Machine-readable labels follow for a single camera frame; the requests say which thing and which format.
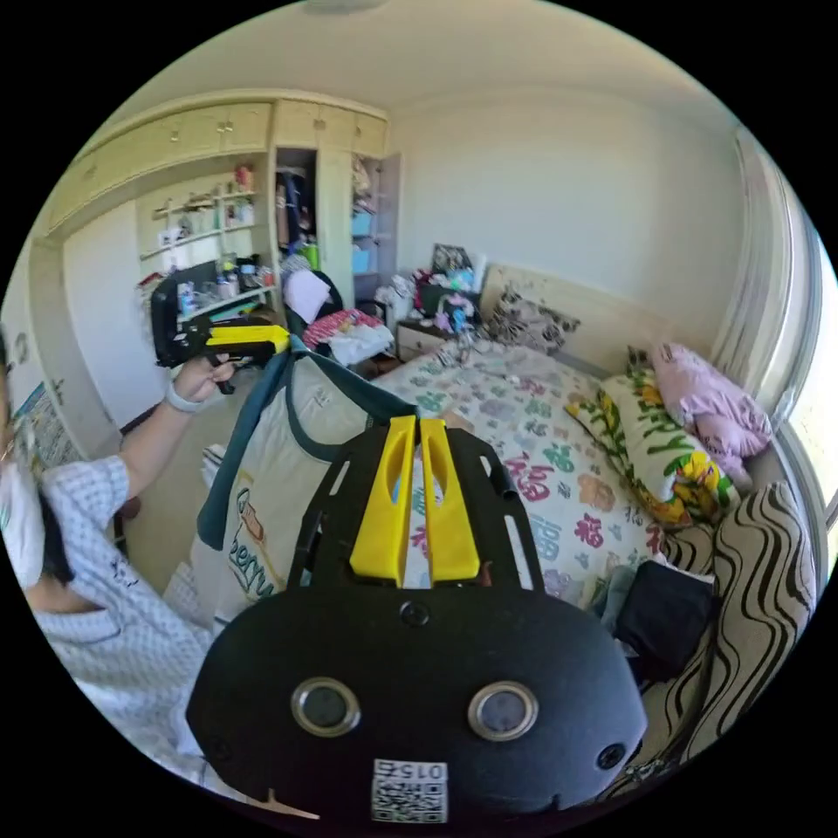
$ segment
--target hand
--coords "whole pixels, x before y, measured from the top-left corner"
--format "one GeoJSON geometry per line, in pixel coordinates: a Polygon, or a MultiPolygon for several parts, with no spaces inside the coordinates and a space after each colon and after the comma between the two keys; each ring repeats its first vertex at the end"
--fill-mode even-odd
{"type": "Polygon", "coordinates": [[[175,392],[187,402],[205,402],[213,394],[218,382],[228,381],[236,372],[229,358],[229,355],[219,355],[219,367],[213,367],[207,358],[187,361],[175,378],[175,392]]]}

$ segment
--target ceiling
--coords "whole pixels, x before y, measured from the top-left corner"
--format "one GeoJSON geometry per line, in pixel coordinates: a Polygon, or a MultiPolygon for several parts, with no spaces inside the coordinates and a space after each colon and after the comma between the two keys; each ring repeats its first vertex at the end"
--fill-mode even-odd
{"type": "Polygon", "coordinates": [[[732,122],[668,59],[577,12],[539,0],[388,0],[354,14],[314,14],[296,3],[253,18],[160,72],[103,129],[221,90],[306,90],[393,111],[516,86],[593,89],[707,127],[732,122]]]}

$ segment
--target headboard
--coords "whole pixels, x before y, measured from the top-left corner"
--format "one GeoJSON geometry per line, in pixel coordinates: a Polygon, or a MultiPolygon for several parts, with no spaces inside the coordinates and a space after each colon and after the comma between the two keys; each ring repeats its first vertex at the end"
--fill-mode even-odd
{"type": "Polygon", "coordinates": [[[508,285],[522,297],[578,319],[579,328],[567,336],[565,352],[609,373],[625,369],[629,345],[649,348],[658,340],[674,340],[705,357],[710,351],[679,333],[675,324],[636,303],[554,274],[504,264],[490,264],[486,269],[480,297],[483,319],[491,317],[508,285]]]}

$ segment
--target curtain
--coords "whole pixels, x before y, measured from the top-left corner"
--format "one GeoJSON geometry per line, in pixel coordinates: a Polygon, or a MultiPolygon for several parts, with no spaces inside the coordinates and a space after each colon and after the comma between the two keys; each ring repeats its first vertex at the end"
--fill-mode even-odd
{"type": "Polygon", "coordinates": [[[713,347],[715,366],[769,411],[779,395],[764,392],[792,294],[792,224],[787,184],[743,127],[735,132],[745,196],[742,251],[731,304],[713,347]]]}

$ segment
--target face mask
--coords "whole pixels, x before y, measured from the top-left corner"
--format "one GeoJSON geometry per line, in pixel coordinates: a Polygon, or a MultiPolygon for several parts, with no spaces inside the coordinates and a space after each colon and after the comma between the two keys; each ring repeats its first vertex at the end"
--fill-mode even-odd
{"type": "Polygon", "coordinates": [[[0,472],[0,531],[20,587],[32,587],[44,569],[44,519],[31,472],[10,459],[0,472]]]}

